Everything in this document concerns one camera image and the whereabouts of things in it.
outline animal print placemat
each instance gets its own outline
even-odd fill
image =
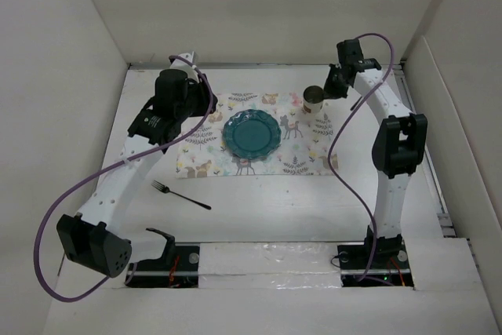
[[[331,120],[324,111],[315,115],[306,113],[298,93],[226,93],[216,96],[216,111],[191,137],[180,143],[176,161],[179,178],[253,174],[333,175],[327,159],[333,142]],[[238,158],[227,150],[223,142],[225,122],[235,113],[247,109],[266,111],[281,126],[281,145],[266,158]],[[182,133],[190,128],[185,122]],[[335,153],[332,163],[335,168],[338,167]]]

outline black fork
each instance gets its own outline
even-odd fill
[[[164,184],[161,184],[160,182],[158,182],[157,180],[154,180],[151,185],[156,188],[157,190],[159,190],[160,192],[163,192],[164,194],[169,194],[169,193],[172,193],[174,195],[177,195],[179,196],[180,198],[183,198],[183,199],[186,199],[188,200],[189,202],[192,202],[192,203],[195,203],[196,205],[198,206],[201,206],[202,208],[205,208],[205,209],[208,209],[208,210],[211,210],[211,207],[208,206],[207,204],[204,204],[204,203],[200,203],[200,202],[197,202],[196,200],[194,199],[190,199],[190,198],[187,198],[186,196],[183,196],[182,194],[178,194],[177,192],[174,192],[174,191],[171,191],[170,188],[168,188],[167,186],[165,186]]]

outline cup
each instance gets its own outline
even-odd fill
[[[309,86],[304,90],[304,110],[307,113],[319,113],[324,104],[324,89],[320,86]]]

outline teal plate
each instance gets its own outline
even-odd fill
[[[244,110],[225,123],[223,140],[228,149],[240,158],[263,158],[280,145],[281,128],[265,111]]]

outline purple hose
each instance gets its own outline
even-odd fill
[[[148,151],[144,151],[144,152],[138,153],[136,155],[133,155],[131,157],[128,157],[127,159],[129,161],[134,161],[137,158],[142,158],[142,157],[144,157],[146,155],[150,155],[150,154],[155,153],[157,151],[161,151],[163,149],[171,147],[174,144],[179,143],[180,141],[186,139],[187,137],[189,137],[190,135],[192,135],[202,125],[202,123],[204,123],[204,121],[207,119],[207,117],[211,113],[211,109],[213,108],[213,91],[211,90],[211,86],[209,85],[209,82],[208,82],[207,78],[204,76],[204,74],[195,65],[192,65],[192,63],[189,60],[186,60],[182,56],[176,56],[176,55],[175,56],[170,56],[169,59],[170,60],[175,60],[175,59],[176,60],[181,60],[182,62],[188,64],[189,66],[192,66],[194,68],[194,70],[198,73],[199,77],[202,79],[202,81],[204,82],[204,84],[206,85],[206,87],[207,87],[207,89],[209,91],[209,106],[208,106],[208,109],[207,109],[206,113],[204,114],[204,116],[202,117],[202,119],[200,120],[200,122],[197,123],[197,125],[193,129],[191,129],[189,132],[185,133],[183,136],[181,136],[181,137],[179,137],[179,138],[177,138],[177,139],[175,139],[175,140],[173,140],[173,141],[171,141],[169,143],[160,145],[158,147],[149,149]],[[77,296],[77,297],[64,297],[64,296],[59,295],[54,289],[52,289],[49,286],[49,284],[47,283],[47,281],[44,278],[44,275],[42,274],[42,269],[40,267],[40,244],[42,243],[42,236],[43,236],[43,233],[44,233],[44,230],[45,230],[45,226],[49,222],[49,218],[52,216],[52,214],[53,214],[54,210],[56,209],[56,207],[58,207],[58,205],[63,200],[65,200],[65,198],[67,196],[69,196],[74,191],[77,191],[79,188],[81,188],[83,185],[89,183],[91,180],[94,180],[97,177],[101,176],[102,174],[108,173],[108,172],[110,172],[113,169],[117,169],[119,166],[122,166],[124,164],[125,163],[123,161],[116,162],[115,164],[107,166],[106,168],[103,168],[102,170],[100,170],[98,172],[95,172],[94,174],[91,174],[90,176],[88,176],[84,180],[78,182],[74,187],[69,188],[58,199],[56,199],[56,201],[49,207],[49,209],[45,213],[45,216],[42,218],[42,222],[40,223],[40,226],[38,227],[37,235],[35,236],[35,245],[34,245],[34,248],[33,248],[33,265],[35,266],[35,274],[37,276],[38,282],[40,283],[40,286],[42,286],[42,288],[51,297],[55,298],[56,300],[59,300],[61,302],[76,302],[76,301],[79,301],[82,298],[85,298],[88,295],[90,295],[92,292],[94,292],[100,286],[102,286],[108,280],[108,278],[104,278],[103,280],[101,280],[100,282],[98,282],[93,288],[91,288],[87,292],[81,294],[80,296]]]
[[[341,133],[345,130],[345,127],[347,127],[347,124],[351,121],[352,118],[354,118],[355,113],[358,112],[358,110],[370,98],[370,96],[372,94],[374,94],[382,86],[382,84],[385,83],[385,80],[387,80],[387,77],[391,74],[392,68],[394,67],[394,46],[391,44],[391,41],[389,41],[389,39],[387,37],[385,37],[384,35],[381,35],[380,33],[365,33],[363,35],[359,35],[355,39],[360,39],[360,38],[363,38],[363,37],[366,37],[366,36],[369,36],[369,35],[373,35],[373,36],[382,38],[389,45],[389,48],[391,49],[391,63],[389,64],[389,67],[388,67],[387,71],[385,72],[385,75],[383,76],[382,81],[379,82],[377,85],[375,85],[359,101],[359,103],[357,104],[357,106],[354,108],[353,112],[351,112],[349,114],[349,116],[347,117],[347,119],[345,119],[344,124],[340,127],[340,130],[336,134],[335,139],[331,143],[331,147],[329,148],[329,152],[328,152],[328,164],[329,164],[329,168],[331,169],[331,171],[333,172],[333,174],[335,175],[335,177],[338,178],[338,180],[342,183],[342,185],[345,186],[352,194],[354,194],[354,196],[361,202],[361,204],[364,206],[366,212],[368,213],[369,218],[371,220],[371,225],[373,226],[373,244],[371,245],[371,251],[369,252],[368,264],[366,265],[366,269],[362,273],[361,277],[358,278],[358,280],[357,280],[358,282],[361,282],[364,278],[366,278],[366,276],[368,275],[368,271],[371,268],[371,264],[373,262],[373,258],[375,257],[375,251],[377,250],[377,240],[378,240],[378,236],[377,236],[377,223],[375,222],[375,217],[373,217],[373,214],[371,213],[371,210],[369,209],[368,205],[366,204],[366,202],[364,201],[364,199],[361,197],[361,195],[359,195],[358,192],[356,190],[354,190],[354,188],[352,188],[351,185],[348,184],[335,171],[335,169],[333,168],[333,164],[331,163],[331,154],[333,153],[333,149],[335,148],[336,142],[338,141],[338,139],[340,139]]]

